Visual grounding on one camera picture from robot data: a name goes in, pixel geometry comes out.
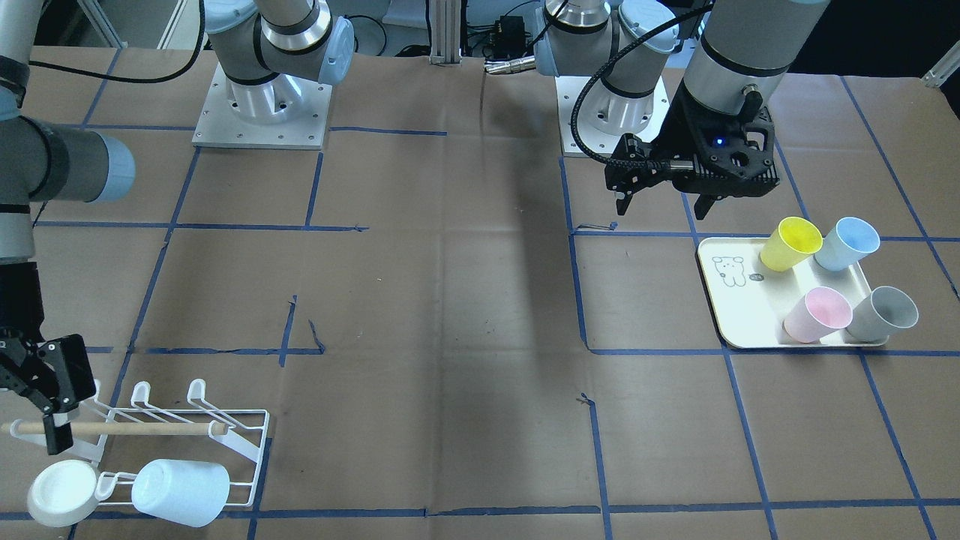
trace cartoon bear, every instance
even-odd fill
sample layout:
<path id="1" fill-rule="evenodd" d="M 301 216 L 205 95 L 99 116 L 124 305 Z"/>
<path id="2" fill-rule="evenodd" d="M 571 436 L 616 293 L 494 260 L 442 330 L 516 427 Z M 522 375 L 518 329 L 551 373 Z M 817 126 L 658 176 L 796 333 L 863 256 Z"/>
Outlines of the cartoon bear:
<path id="1" fill-rule="evenodd" d="M 747 284 L 747 277 L 743 273 L 743 257 L 714 257 L 713 265 L 727 287 Z"/>

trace wooden dowel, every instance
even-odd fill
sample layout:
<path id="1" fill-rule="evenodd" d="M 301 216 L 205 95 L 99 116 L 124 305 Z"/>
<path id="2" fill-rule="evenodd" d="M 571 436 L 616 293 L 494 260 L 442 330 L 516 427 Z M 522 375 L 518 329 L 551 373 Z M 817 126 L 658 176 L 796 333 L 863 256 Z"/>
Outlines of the wooden dowel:
<path id="1" fill-rule="evenodd" d="M 214 435 L 226 435 L 227 425 L 223 422 L 209 424 L 166 424 L 163 422 L 71 422 L 74 435 L 206 435 L 207 428 L 213 424 Z M 10 432 L 11 423 L 0 425 L 4 433 Z M 17 431 L 24 435 L 43 434 L 42 422 L 21 422 Z"/>

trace yellow cup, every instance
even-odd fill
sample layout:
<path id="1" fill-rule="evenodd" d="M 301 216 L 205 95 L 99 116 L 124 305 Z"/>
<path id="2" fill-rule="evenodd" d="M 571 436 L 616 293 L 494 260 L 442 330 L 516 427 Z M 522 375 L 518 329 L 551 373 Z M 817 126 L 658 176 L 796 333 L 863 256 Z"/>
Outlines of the yellow cup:
<path id="1" fill-rule="evenodd" d="M 816 225 L 802 217 L 786 217 L 760 250 L 767 268 L 783 272 L 820 251 L 824 237 Z"/>

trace table surface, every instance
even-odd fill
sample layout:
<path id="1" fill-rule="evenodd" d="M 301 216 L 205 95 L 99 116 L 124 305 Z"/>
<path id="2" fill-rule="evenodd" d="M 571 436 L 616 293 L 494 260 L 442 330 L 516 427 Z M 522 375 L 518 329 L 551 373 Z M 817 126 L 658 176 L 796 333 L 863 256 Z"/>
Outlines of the table surface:
<path id="1" fill-rule="evenodd" d="M 136 76 L 187 53 L 34 55 Z M 357 57 L 319 154 L 191 146 L 215 65 L 153 86 L 33 70 L 25 114 L 116 136 L 138 168 L 122 201 L 39 217 L 44 333 L 81 334 L 116 403 L 148 380 L 176 406 L 203 378 L 275 419 L 251 510 L 96 512 L 72 538 L 960 536 L 960 122 L 938 90 L 787 75 L 782 185 L 694 221 L 669 185 L 616 216 L 602 165 L 561 158 L 536 73 Z M 864 351 L 728 348 L 695 246 L 787 215 L 874 224 L 864 272 L 919 325 Z M 0 536 L 70 536 L 25 512 L 56 458 L 0 454 Z M 104 468 L 219 456 L 131 437 Z"/>

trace pink cup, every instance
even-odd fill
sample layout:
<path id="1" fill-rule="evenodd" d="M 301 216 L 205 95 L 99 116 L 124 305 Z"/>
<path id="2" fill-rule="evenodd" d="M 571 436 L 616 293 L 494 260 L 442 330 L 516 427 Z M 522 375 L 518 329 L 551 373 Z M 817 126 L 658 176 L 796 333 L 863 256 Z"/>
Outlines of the pink cup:
<path id="1" fill-rule="evenodd" d="M 816 287 L 804 294 L 783 320 L 783 329 L 801 343 L 846 328 L 853 319 L 850 303 L 830 287 Z"/>

